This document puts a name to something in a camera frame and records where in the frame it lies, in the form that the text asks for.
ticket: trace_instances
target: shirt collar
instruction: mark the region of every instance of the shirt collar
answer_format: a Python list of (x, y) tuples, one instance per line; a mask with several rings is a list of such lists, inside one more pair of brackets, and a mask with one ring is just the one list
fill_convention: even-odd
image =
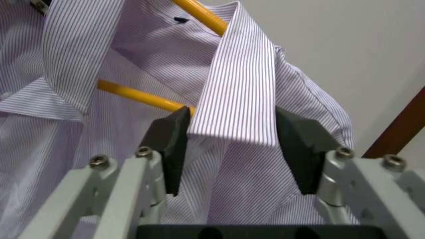
[(188, 133), (274, 146), (274, 46), (239, 2), (211, 10), (231, 8)]
[[(167, 8), (168, 12), (182, 13), (171, 0), (146, 1), (151, 1), (156, 10)], [(44, 89), (37, 91), (38, 95), (58, 100), (43, 101), (43, 107), (32, 114), (28, 107), (16, 106), (10, 98), (0, 102), (0, 110), (14, 108), (34, 116), (82, 119), (77, 113), (85, 115), (88, 111), (96, 88), (95, 78), (113, 38), (123, 2), (53, 1), (41, 39), (45, 79), (40, 82), (45, 81), (48, 87), (37, 85), (39, 81), (34, 82), (34, 87)], [(75, 7), (79, 5), (86, 5), (89, 12), (79, 16)], [(228, 22), (228, 28), (213, 57), (188, 134), (274, 146), (274, 46), (239, 2), (210, 9)], [(64, 15), (72, 15), (73, 22)], [(70, 40), (67, 35), (84, 37)], [(20, 99), (19, 95), (25, 92), (17, 92), (16, 98)], [(60, 110), (52, 116), (52, 109), (62, 108), (70, 110)]]

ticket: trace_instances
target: yellow rod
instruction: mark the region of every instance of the yellow rod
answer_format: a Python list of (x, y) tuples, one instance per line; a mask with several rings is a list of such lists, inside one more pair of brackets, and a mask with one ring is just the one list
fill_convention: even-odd
[[(169, 99), (105, 80), (98, 81), (98, 89), (171, 112), (177, 111), (181, 107), (185, 106), (184, 104), (174, 102)], [(189, 109), (191, 116), (193, 116), (195, 113), (195, 107), (189, 107)]]
[(173, 0), (173, 2), (219, 36), (223, 36), (227, 29), (227, 23), (197, 0)]

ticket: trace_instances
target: purple pinstripe fabric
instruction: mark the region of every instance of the purple pinstripe fabric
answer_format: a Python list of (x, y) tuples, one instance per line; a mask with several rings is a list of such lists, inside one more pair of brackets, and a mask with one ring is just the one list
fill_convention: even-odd
[(95, 90), (98, 78), (198, 109), (162, 223), (322, 223), (277, 146), (273, 109), (352, 146), (349, 118), (240, 3), (211, 7), (229, 22), (223, 38), (189, 16), (175, 22), (187, 14), (168, 0), (54, 1), (45, 19), (0, 4), (0, 238), (19, 235), (68, 170), (98, 153), (122, 163), (168, 114)]

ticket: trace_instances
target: screw head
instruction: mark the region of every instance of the screw head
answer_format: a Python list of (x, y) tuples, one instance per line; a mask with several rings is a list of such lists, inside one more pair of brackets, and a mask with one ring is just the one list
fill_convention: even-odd
[(393, 172), (403, 172), (406, 165), (406, 161), (397, 155), (386, 154), (382, 158), (382, 166)]
[(354, 152), (347, 147), (338, 147), (335, 151), (335, 157), (338, 159), (351, 159), (354, 157)]
[(140, 146), (137, 148), (135, 155), (137, 158), (150, 158), (152, 156), (152, 149), (147, 146)]
[(109, 167), (108, 157), (104, 154), (98, 154), (90, 159), (89, 166), (93, 169), (104, 170)]

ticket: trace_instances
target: shirt shoulder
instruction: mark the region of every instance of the shirt shoulder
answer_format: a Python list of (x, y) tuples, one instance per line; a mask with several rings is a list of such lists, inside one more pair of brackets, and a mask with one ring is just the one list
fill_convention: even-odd
[(287, 62), (279, 46), (275, 46), (275, 74), (276, 106), (317, 120), (338, 143), (353, 147), (352, 125), (347, 112), (304, 72)]

